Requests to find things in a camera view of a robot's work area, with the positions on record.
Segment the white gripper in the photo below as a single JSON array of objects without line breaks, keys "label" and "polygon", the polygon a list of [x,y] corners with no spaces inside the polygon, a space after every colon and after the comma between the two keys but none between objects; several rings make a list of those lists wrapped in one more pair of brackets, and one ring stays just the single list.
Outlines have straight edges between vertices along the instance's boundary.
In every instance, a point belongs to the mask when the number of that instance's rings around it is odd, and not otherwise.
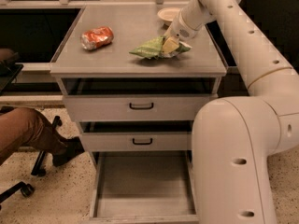
[{"label": "white gripper", "polygon": [[183,20],[182,12],[180,11],[164,33],[164,36],[168,38],[164,41],[162,53],[168,54],[178,49],[179,42],[177,38],[181,41],[187,41],[194,38],[199,30],[200,27],[192,28],[188,25],[185,20]]}]

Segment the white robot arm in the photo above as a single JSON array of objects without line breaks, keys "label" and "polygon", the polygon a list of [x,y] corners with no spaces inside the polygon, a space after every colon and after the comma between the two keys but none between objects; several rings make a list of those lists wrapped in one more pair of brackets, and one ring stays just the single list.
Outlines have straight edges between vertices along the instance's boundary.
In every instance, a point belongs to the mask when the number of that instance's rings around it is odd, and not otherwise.
[{"label": "white robot arm", "polygon": [[199,224],[277,224],[267,158],[299,145],[299,75],[238,0],[191,0],[167,30],[217,21],[248,90],[204,105],[192,126]]}]

